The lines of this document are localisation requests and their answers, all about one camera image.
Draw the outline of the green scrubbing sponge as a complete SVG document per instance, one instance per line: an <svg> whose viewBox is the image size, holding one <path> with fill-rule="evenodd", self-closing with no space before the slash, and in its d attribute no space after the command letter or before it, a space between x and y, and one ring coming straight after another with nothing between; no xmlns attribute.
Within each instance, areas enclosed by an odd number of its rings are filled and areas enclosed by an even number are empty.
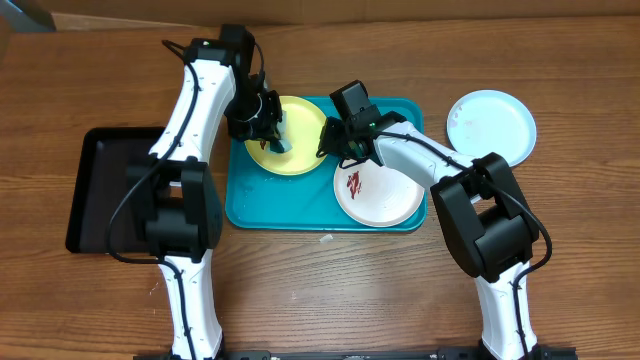
<svg viewBox="0 0 640 360"><path fill-rule="evenodd" d="M269 142L269 150L275 154L283 154L292 150L291 142L286 138L287 123L285 119L276 123L275 139Z"/></svg>

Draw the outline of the green rimmed plate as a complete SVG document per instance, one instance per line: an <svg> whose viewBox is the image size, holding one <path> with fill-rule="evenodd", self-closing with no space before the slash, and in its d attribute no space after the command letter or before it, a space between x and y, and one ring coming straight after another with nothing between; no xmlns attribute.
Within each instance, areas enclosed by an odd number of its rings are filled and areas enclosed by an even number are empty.
<svg viewBox="0 0 640 360"><path fill-rule="evenodd" d="M320 108L301 97L281 96L286 118L285 137L292 145L286 153L269 151L269 143L248 140L245 147L251 158L263 169L278 175L294 176L307 173L321 164L316 152L326 116Z"/></svg>

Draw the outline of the light blue plate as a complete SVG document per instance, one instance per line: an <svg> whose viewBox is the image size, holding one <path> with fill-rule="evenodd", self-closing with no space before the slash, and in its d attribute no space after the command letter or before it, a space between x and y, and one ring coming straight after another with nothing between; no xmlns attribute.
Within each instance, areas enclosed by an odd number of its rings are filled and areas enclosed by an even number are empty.
<svg viewBox="0 0 640 360"><path fill-rule="evenodd" d="M478 90L451 108L446 132L453 148L476 158L495 152L511 166L524 162L537 141L529 109L516 97L498 90Z"/></svg>

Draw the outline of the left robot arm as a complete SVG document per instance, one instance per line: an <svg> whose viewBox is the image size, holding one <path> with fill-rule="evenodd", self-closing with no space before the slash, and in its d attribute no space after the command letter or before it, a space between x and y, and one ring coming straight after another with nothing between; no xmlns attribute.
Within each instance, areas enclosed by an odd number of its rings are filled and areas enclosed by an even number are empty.
<svg viewBox="0 0 640 360"><path fill-rule="evenodd" d="M231 138L265 141L290 150L279 95L265 72L251 71L262 52L243 25L224 24L216 39L187 46L166 40L184 65L178 101L148 155L127 169L129 207L136 236L150 253L146 263L165 280L174 328L170 359L220 359L223 332L215 313L212 259L222 230L222 206L209 168L222 122Z"/></svg>

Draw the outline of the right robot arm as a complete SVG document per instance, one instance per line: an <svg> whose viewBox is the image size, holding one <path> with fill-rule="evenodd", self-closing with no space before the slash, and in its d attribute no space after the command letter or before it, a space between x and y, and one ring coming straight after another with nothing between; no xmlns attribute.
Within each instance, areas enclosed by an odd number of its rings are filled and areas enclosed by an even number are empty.
<svg viewBox="0 0 640 360"><path fill-rule="evenodd" d="M355 80L330 95L337 111L323 126L317 154L352 167L372 161L431 193L443 237L461 270L473 278L493 359L532 359L538 340L527 299L532 245L548 231L532 213L507 161L496 153L461 155L426 137L404 116L381 113Z"/></svg>

